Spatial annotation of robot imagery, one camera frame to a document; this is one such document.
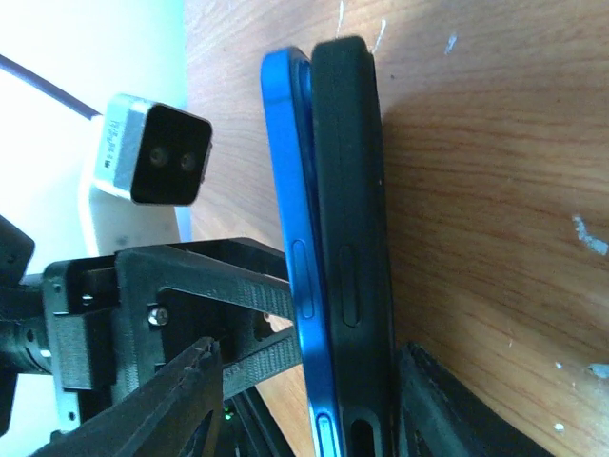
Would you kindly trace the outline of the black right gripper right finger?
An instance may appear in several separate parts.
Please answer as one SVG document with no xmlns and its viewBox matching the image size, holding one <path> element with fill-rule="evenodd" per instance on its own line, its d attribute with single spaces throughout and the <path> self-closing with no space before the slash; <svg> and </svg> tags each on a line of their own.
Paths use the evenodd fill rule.
<svg viewBox="0 0 609 457">
<path fill-rule="evenodd" d="M 548 456 L 511 426 L 421 345 L 397 352 L 398 456 Z"/>
</svg>

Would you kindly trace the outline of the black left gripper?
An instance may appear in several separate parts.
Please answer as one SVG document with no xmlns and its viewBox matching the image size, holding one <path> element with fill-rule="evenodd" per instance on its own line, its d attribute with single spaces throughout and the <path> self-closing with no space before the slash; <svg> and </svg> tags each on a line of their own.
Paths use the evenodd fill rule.
<svg viewBox="0 0 609 457">
<path fill-rule="evenodd" d="M 256 312 L 294 318 L 283 255 L 249 239 L 129 248 L 58 261 L 42 276 L 61 419 L 121 402 L 199 338 L 236 325 L 234 362 L 265 338 Z"/>
</svg>

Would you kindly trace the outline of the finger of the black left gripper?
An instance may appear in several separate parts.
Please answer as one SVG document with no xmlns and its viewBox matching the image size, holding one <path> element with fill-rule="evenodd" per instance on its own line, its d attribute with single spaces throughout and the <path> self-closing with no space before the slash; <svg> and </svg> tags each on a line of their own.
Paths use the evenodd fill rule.
<svg viewBox="0 0 609 457">
<path fill-rule="evenodd" d="M 295 328 L 251 343 L 234 362 L 223 362 L 223 395 L 231 398 L 302 362 Z"/>
</svg>

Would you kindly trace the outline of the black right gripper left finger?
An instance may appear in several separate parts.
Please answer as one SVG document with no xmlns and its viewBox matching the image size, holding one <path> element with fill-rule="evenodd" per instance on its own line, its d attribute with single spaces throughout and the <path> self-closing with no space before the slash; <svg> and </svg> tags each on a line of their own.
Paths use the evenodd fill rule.
<svg viewBox="0 0 609 457">
<path fill-rule="evenodd" d="M 212 456 L 223 419 L 220 345 L 203 337 L 121 403 L 36 456 Z"/>
</svg>

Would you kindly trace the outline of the blue-edged black phone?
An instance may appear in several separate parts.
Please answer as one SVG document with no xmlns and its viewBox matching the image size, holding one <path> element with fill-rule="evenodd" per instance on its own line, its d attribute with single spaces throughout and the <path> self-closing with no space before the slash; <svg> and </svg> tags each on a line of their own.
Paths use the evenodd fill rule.
<svg viewBox="0 0 609 457">
<path fill-rule="evenodd" d="M 320 256 L 310 71 L 310 62 L 301 50 L 288 47 L 272 51 L 261 66 L 261 92 L 314 450 L 318 456 L 342 456 Z"/>
</svg>

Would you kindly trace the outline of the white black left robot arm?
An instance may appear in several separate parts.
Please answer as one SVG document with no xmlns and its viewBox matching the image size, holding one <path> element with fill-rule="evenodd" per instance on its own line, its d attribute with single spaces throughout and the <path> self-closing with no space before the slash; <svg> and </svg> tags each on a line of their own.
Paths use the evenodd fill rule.
<svg viewBox="0 0 609 457">
<path fill-rule="evenodd" d="M 246 238 L 125 248 L 26 272 L 33 241 L 1 224 L 1 421 L 21 374 L 53 378 L 61 426 L 120 403 L 198 339 L 231 398 L 301 361 L 284 255 Z"/>
</svg>

